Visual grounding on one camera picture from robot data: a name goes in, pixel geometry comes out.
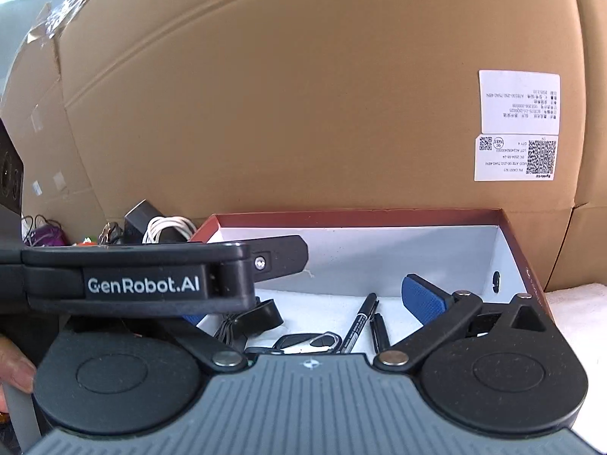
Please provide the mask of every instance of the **black strap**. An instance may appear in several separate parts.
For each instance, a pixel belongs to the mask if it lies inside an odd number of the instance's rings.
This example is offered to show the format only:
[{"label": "black strap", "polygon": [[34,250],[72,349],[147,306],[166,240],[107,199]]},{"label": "black strap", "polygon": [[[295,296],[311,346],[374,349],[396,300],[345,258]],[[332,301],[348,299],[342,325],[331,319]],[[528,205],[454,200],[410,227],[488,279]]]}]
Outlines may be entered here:
[{"label": "black strap", "polygon": [[249,337],[272,330],[283,323],[273,299],[260,302],[257,298],[257,306],[250,311],[225,315],[215,332],[215,338],[242,352]]}]

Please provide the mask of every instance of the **qr code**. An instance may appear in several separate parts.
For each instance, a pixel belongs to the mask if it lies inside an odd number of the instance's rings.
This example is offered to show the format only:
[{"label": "qr code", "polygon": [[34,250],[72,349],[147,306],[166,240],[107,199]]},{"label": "qr code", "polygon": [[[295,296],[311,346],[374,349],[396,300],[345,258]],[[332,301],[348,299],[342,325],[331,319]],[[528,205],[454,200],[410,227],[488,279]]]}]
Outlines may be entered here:
[{"label": "qr code", "polygon": [[493,137],[481,137],[481,142],[478,146],[478,150],[492,150],[491,142],[493,142]]},{"label": "qr code", "polygon": [[556,153],[556,140],[530,140],[527,174],[552,174]]}]

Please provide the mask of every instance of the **human hand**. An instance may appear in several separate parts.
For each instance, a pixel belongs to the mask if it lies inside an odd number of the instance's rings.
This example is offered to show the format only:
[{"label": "human hand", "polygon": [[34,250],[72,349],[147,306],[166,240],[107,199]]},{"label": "human hand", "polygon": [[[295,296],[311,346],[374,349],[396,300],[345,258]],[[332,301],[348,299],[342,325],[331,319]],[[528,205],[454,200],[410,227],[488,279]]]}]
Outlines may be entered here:
[{"label": "human hand", "polygon": [[[33,391],[36,368],[9,339],[0,336],[0,382],[9,383],[22,392]],[[0,412],[8,412],[4,390],[0,386]]]}]

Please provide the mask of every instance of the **white cable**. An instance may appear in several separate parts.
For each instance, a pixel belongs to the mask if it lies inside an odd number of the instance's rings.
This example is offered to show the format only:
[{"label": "white cable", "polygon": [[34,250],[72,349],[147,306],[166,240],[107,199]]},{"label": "white cable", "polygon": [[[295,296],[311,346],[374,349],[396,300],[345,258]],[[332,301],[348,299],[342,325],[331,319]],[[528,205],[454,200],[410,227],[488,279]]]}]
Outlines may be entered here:
[{"label": "white cable", "polygon": [[158,243],[160,233],[164,229],[174,228],[181,236],[189,240],[196,232],[196,226],[185,217],[154,217],[148,223],[148,229],[143,235],[143,244]]}]

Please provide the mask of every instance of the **metal screw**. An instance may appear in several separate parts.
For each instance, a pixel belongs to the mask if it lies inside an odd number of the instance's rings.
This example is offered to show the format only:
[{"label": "metal screw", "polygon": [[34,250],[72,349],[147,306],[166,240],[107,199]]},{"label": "metal screw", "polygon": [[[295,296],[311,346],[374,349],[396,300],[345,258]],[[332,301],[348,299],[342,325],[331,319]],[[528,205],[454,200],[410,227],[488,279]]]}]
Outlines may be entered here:
[{"label": "metal screw", "polygon": [[263,270],[265,268],[265,258],[263,258],[263,256],[257,256],[255,259],[255,268],[257,270]]},{"label": "metal screw", "polygon": [[403,351],[384,351],[379,353],[379,361],[386,366],[403,366],[409,362],[409,356]]},{"label": "metal screw", "polygon": [[236,366],[242,361],[242,356],[236,351],[220,351],[213,354],[213,362],[217,366]]}]

